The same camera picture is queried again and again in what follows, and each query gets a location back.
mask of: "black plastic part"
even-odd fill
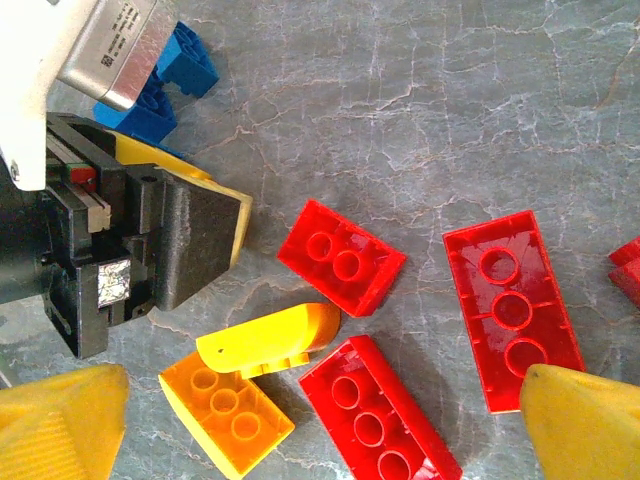
[[[0,304],[44,291],[51,247],[37,200],[15,188],[0,158]]]
[[[229,270],[240,201],[167,178],[156,303],[173,310]]]
[[[51,150],[42,192],[17,190],[2,164],[0,303],[42,294],[47,316],[86,358],[107,348],[110,326],[156,305],[171,310],[227,271],[241,203],[156,168],[153,158],[121,165],[116,137],[91,120],[49,114],[47,133],[96,169],[111,225],[89,233],[86,195],[66,183]],[[126,274],[115,281],[126,294],[105,297],[104,272],[122,264]]]
[[[124,196],[122,195],[126,181],[125,167],[116,161],[114,155],[109,155],[67,124],[66,121],[71,118],[75,117],[50,113],[47,115],[47,130],[78,155],[81,163],[88,163],[96,169],[98,174],[97,193],[111,205],[111,221],[118,224],[125,218]],[[109,135],[115,145],[113,135],[108,132],[102,133]]]

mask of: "label sticker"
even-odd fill
[[[142,27],[142,15],[133,2],[125,1],[110,25],[101,50],[100,64],[106,68],[120,64],[118,60],[132,47]]]

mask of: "yellow lego brick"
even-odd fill
[[[251,380],[216,373],[197,352],[159,375],[178,418],[230,480],[244,477],[294,428]]]
[[[196,345],[212,370],[239,370],[243,378],[251,378],[309,363],[308,353],[325,348],[339,328],[338,307],[303,303],[205,335]]]

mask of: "gray marble table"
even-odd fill
[[[442,233],[533,209],[588,370],[640,383],[640,315],[607,278],[607,254],[640,233],[640,2],[178,3],[222,79],[200,100],[169,88],[167,143],[255,198],[240,262],[177,310],[112,329],[88,361],[38,299],[0,307],[22,380],[121,363],[131,396],[112,478],[223,478],[157,374],[199,335],[322,298],[275,258],[314,197],[409,255],[383,307],[333,345],[375,338],[465,478],[542,478],[521,416],[487,413]],[[56,87],[50,107],[91,103]],[[351,478],[297,386],[305,370],[258,379],[296,430],[248,479]]]

